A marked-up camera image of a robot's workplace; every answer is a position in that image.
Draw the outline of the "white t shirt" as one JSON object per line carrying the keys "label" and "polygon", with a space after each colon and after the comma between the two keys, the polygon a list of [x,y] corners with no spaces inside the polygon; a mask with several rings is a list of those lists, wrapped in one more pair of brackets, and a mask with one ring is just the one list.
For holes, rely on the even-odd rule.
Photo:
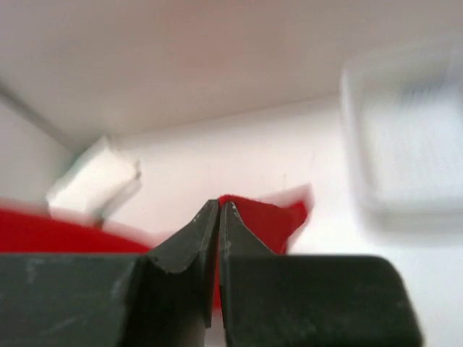
{"label": "white t shirt", "polygon": [[94,142],[46,195],[53,218],[98,224],[141,187],[140,161],[111,138]]}

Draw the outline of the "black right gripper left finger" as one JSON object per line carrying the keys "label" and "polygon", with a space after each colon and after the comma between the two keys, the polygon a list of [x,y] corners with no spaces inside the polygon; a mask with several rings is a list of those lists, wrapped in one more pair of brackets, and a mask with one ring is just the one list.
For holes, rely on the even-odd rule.
{"label": "black right gripper left finger", "polygon": [[162,290],[214,286],[213,226],[195,217],[143,254],[1,256],[3,346],[203,346],[207,304],[161,320]]}

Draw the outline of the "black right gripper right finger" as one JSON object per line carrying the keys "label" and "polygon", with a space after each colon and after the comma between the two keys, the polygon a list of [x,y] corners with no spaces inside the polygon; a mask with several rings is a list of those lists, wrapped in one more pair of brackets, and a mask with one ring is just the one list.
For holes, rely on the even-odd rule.
{"label": "black right gripper right finger", "polygon": [[221,211],[221,311],[228,346],[421,346],[402,277],[372,255],[278,255]]}

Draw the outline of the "red t shirt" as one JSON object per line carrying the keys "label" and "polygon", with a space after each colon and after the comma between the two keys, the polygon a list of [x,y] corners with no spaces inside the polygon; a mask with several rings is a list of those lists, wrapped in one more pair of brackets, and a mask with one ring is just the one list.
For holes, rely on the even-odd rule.
{"label": "red t shirt", "polygon": [[[234,320],[311,320],[328,305],[317,257],[286,255],[289,237],[304,224],[310,206],[303,199],[273,205],[234,195],[206,202],[197,219],[213,226],[212,254],[221,268],[214,286],[195,279],[162,290],[153,310],[161,320],[186,315],[186,306],[207,304]],[[1,256],[22,264],[34,256],[143,254],[148,246],[128,236],[105,233],[39,215],[1,211]]]}

